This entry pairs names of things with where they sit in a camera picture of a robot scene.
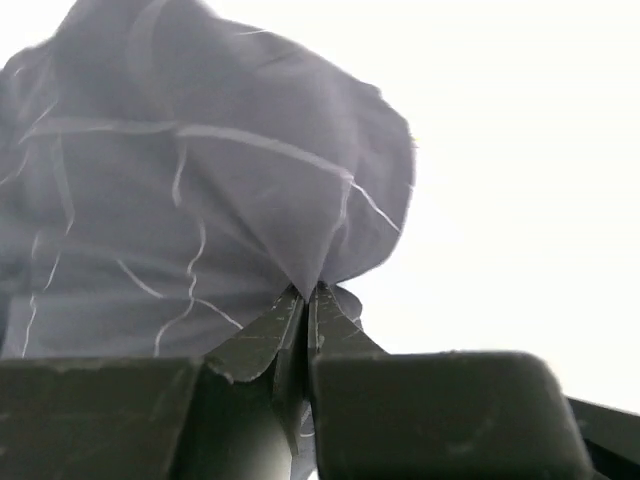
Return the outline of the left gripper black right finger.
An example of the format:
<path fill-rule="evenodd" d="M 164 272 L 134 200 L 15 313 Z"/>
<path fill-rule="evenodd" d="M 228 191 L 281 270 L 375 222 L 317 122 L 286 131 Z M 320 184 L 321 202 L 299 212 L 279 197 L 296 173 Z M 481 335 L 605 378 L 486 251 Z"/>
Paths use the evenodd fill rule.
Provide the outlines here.
<path fill-rule="evenodd" d="M 309 379 L 323 479 L 589 479 L 556 377 L 516 351 L 392 355 L 319 286 Z"/>

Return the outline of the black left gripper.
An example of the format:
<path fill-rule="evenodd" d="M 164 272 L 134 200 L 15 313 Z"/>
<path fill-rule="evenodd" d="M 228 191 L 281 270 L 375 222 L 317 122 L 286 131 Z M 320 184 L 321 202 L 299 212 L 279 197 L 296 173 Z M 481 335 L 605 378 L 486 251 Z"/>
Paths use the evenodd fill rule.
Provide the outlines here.
<path fill-rule="evenodd" d="M 639 480 L 639 416 L 568 398 L 591 462 L 594 479 Z"/>

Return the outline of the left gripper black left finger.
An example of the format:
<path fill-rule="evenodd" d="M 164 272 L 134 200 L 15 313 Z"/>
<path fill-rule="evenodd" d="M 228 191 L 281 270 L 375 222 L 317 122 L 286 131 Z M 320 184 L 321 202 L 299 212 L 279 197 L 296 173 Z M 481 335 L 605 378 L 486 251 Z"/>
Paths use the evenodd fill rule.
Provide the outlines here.
<path fill-rule="evenodd" d="M 299 449 L 304 300 L 211 353 L 6 360 L 5 479 L 284 479 Z"/>

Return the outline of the dark grey checked pillowcase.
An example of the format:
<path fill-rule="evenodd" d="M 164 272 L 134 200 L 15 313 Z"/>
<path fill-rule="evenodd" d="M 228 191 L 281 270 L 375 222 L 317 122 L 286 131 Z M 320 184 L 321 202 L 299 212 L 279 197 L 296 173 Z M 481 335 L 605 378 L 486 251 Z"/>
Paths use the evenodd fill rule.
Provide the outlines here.
<path fill-rule="evenodd" d="M 301 44 L 198 1 L 78 1 L 1 72 L 7 359 L 186 357 L 289 286 L 384 263 L 407 121 Z"/>

